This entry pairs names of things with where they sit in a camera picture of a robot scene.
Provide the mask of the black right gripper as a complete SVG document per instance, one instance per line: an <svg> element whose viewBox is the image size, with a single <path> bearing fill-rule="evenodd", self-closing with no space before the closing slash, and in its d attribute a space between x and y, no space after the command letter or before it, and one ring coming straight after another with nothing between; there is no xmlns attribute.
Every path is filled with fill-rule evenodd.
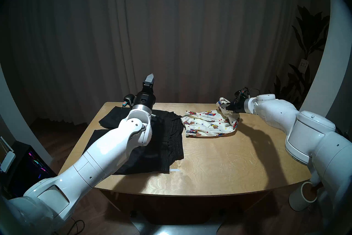
<svg viewBox="0 0 352 235"><path fill-rule="evenodd" d="M245 111L246 100L248 96L237 96L232 102L228 100L220 100L220 107L223 110L233 111L234 113L247 113Z"/></svg>

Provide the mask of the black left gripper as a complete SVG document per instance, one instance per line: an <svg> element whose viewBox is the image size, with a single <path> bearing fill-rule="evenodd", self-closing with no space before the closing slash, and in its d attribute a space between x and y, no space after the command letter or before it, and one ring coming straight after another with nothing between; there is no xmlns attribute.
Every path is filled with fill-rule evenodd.
<svg viewBox="0 0 352 235"><path fill-rule="evenodd" d="M153 84L154 84L154 75L153 73L151 73L143 81L142 90L137 93L133 101L133 106L143 105L148 108L153 108L156 102L156 97L153 93Z"/></svg>

